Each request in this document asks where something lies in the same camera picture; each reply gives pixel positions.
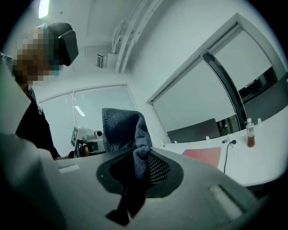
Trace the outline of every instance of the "white ceiling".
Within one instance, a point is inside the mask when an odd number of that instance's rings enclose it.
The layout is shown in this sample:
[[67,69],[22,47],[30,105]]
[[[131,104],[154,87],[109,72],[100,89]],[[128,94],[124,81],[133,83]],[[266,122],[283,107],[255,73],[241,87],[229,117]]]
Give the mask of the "white ceiling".
[[[47,24],[68,22],[77,35],[78,46],[110,45],[115,27],[129,18],[139,0],[50,0]],[[32,6],[37,13],[38,1]]]

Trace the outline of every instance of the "table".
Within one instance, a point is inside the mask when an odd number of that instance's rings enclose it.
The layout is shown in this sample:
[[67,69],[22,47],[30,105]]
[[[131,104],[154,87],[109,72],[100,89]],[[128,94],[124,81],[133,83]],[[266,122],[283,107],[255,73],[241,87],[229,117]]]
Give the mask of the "table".
[[[227,136],[209,141],[166,144],[162,149],[182,154],[186,149],[221,147],[218,169],[224,171]],[[279,178],[286,170],[288,159],[288,106],[255,125],[255,146],[247,146],[246,130],[229,135],[237,144],[228,148],[226,174],[243,186],[264,184]]]

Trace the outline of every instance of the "white wall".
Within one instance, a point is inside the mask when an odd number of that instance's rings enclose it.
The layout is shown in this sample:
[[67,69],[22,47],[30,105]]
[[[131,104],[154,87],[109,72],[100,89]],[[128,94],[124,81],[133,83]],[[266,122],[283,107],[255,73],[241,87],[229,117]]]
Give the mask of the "white wall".
[[84,51],[79,49],[79,56],[73,63],[76,72],[74,72],[72,66],[64,66],[63,71],[57,78],[50,77],[48,82],[34,84],[33,88],[37,100],[41,101],[57,94],[85,87],[127,84],[137,110],[145,117],[153,146],[159,147],[161,139],[165,143],[170,143],[170,139],[167,137],[154,107],[145,103],[145,92],[132,78],[131,74],[117,75],[110,69],[100,69],[93,63],[94,54],[86,57],[84,55]]
[[246,1],[166,0],[152,16],[130,59],[132,75],[145,89],[146,101],[236,13],[261,31],[288,70],[287,59],[275,35]]

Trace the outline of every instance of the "person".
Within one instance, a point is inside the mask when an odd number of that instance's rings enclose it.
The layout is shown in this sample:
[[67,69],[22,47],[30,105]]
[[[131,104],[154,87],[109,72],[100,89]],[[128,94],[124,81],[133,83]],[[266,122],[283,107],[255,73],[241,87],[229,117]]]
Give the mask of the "person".
[[17,51],[16,59],[2,53],[0,55],[11,76],[31,100],[31,104],[17,128],[16,135],[31,141],[37,148],[48,150],[53,159],[68,159],[69,156],[72,157],[72,154],[61,157],[54,147],[49,124],[42,108],[37,104],[32,85],[33,82],[43,80],[46,75],[59,74],[62,65],[61,61],[55,58],[58,51],[54,49],[53,40],[71,27],[66,24],[52,24],[51,28],[56,28],[52,39],[51,34],[47,32],[48,26],[45,23],[33,29],[32,34],[23,44],[23,48]]

